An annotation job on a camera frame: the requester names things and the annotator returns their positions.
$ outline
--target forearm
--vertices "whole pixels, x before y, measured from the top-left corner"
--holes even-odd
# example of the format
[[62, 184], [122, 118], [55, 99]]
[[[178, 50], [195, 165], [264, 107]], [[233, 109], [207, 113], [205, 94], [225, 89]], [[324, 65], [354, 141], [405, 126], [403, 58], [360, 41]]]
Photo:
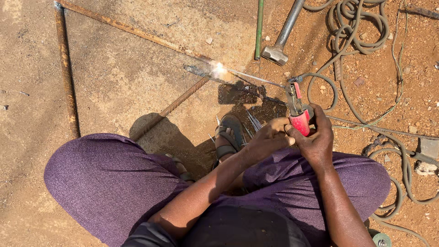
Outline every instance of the forearm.
[[375, 244], [346, 194], [332, 162], [329, 162], [323, 166], [326, 169], [316, 172], [316, 175], [332, 242], [338, 247], [374, 247]]
[[176, 239], [183, 237], [209, 205], [248, 167], [245, 160], [241, 153], [232, 155], [177, 195], [148, 221], [160, 224]]

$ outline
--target hammer head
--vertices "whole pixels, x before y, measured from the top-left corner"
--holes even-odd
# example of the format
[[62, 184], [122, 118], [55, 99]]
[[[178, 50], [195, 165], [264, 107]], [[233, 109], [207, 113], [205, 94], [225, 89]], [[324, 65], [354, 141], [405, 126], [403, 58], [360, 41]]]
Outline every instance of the hammer head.
[[288, 61], [288, 55], [284, 53], [284, 47], [282, 46], [265, 46], [261, 56], [280, 66], [285, 65]]

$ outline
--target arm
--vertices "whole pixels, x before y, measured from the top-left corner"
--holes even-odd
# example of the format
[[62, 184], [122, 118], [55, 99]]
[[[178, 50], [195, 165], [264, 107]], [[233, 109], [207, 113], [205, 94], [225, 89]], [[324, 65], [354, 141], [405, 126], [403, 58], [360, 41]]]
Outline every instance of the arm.
[[294, 139], [285, 136], [284, 126], [288, 118], [276, 118], [259, 130], [252, 141], [207, 176], [185, 189], [170, 201], [148, 222], [159, 224], [176, 239], [183, 237], [200, 215], [227, 189], [227, 187], [251, 165], [267, 158], [274, 151], [294, 144]]
[[375, 247], [332, 163], [334, 134], [331, 122], [320, 106], [310, 105], [316, 116], [316, 133], [304, 137], [291, 125], [285, 126], [285, 131], [295, 138], [300, 153], [317, 176], [331, 240], [338, 247]]

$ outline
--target dark shirt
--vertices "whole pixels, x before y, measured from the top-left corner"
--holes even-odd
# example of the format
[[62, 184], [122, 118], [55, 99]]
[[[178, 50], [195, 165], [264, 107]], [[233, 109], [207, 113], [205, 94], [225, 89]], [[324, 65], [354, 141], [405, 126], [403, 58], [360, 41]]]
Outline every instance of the dark shirt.
[[207, 209], [179, 242], [159, 225], [144, 222], [122, 247], [310, 247], [302, 231], [284, 215], [251, 207]]

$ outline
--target bundle of welding rods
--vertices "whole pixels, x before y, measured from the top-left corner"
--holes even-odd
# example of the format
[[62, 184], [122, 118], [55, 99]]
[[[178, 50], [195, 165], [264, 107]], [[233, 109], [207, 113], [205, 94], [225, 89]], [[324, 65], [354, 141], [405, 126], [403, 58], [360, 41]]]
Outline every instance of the bundle of welding rods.
[[[250, 112], [246, 109], [247, 114], [248, 114], [248, 119], [250, 120], [250, 122], [253, 125], [253, 128], [255, 129], [255, 132], [258, 132], [261, 128], [262, 128], [262, 124], [259, 122], [259, 120], [257, 118], [255, 118], [252, 114], [250, 114]], [[216, 116], [216, 122], [218, 123], [218, 126], [220, 125], [220, 120], [218, 119], [218, 116]], [[248, 128], [242, 124], [242, 126], [244, 126], [245, 131], [247, 132], [247, 134], [250, 136], [251, 139], [253, 139], [253, 133], [248, 130]], [[212, 140], [213, 143], [215, 143], [215, 140], [212, 138], [212, 136], [207, 133], [210, 137], [210, 139]], [[245, 146], [248, 144], [247, 140], [245, 139], [245, 135], [244, 135], [244, 131], [241, 132], [242, 138], [243, 138], [243, 143], [241, 146]]]

